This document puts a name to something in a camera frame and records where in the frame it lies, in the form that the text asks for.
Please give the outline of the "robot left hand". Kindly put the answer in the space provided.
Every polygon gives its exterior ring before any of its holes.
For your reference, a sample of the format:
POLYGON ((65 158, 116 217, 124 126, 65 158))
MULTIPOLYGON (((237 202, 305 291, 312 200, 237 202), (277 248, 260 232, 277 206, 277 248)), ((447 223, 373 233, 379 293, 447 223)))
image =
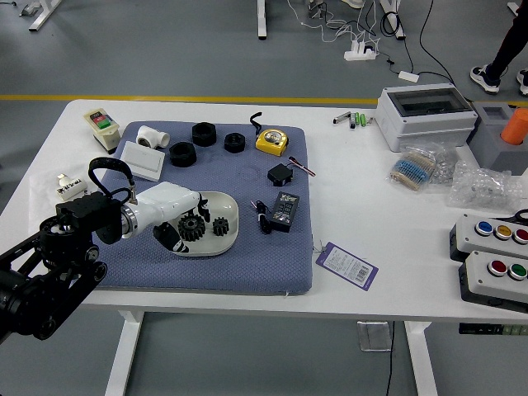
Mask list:
POLYGON ((149 225, 167 250, 188 253, 184 235, 202 235, 210 222, 208 200, 201 193, 164 181, 137 195, 135 204, 121 209, 122 237, 131 238, 149 225))

